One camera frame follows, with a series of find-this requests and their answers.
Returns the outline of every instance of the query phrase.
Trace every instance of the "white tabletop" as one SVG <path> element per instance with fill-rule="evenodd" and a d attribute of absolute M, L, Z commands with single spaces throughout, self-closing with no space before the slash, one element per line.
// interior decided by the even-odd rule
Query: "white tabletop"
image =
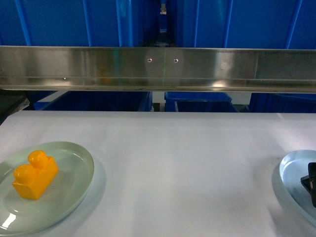
<path fill-rule="evenodd" d="M 70 216 L 32 236 L 307 236 L 272 172 L 316 150 L 316 115 L 18 112 L 0 126 L 0 161 L 51 141 L 85 147 L 95 174 Z"/>

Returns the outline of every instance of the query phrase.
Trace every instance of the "blue plastic crate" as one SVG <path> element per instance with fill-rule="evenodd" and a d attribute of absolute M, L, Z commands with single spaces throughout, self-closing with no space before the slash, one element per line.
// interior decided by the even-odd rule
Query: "blue plastic crate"
<path fill-rule="evenodd" d="M 139 46 L 159 34 L 158 0 L 0 0 L 0 44 Z"/>
<path fill-rule="evenodd" d="M 249 111 L 255 113 L 316 113 L 316 94 L 252 93 Z"/>
<path fill-rule="evenodd" d="M 238 112 L 222 92 L 166 92 L 166 112 Z"/>
<path fill-rule="evenodd" d="M 50 111 L 151 111 L 152 92 L 71 91 L 44 106 Z"/>
<path fill-rule="evenodd" d="M 166 7 L 179 47 L 316 47 L 314 0 L 167 0 Z"/>
<path fill-rule="evenodd" d="M 43 107 L 48 106 L 50 102 L 35 102 L 33 104 L 35 110 L 42 110 Z"/>

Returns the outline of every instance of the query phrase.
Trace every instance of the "stainless steel rail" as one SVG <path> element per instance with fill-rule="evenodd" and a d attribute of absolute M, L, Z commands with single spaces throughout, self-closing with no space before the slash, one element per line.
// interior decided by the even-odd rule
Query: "stainless steel rail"
<path fill-rule="evenodd" d="M 0 88 L 316 92 L 316 50 L 0 46 Z"/>

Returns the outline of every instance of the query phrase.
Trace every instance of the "yellow toy brick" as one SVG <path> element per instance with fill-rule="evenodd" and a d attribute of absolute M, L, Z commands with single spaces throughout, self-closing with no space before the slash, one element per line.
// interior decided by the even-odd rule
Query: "yellow toy brick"
<path fill-rule="evenodd" d="M 39 199 L 58 172 L 53 157 L 37 150 L 28 156 L 29 164 L 17 167 L 12 185 L 22 198 Z"/>

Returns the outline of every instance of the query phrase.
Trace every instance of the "glass plate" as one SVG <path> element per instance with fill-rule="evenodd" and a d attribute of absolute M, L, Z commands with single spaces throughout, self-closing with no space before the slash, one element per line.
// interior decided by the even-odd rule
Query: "glass plate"
<path fill-rule="evenodd" d="M 38 200 L 21 198 L 12 186 L 14 169 L 34 150 L 53 156 L 59 172 Z M 0 163 L 0 236 L 45 229 L 70 214 L 87 194 L 94 173 L 91 154 L 70 142 L 51 142 L 23 150 Z"/>
<path fill-rule="evenodd" d="M 286 155 L 280 163 L 274 191 L 288 213 L 303 216 L 316 226 L 316 208 L 311 195 L 301 184 L 301 178 L 308 175 L 310 162 L 316 162 L 316 151 L 300 150 Z"/>

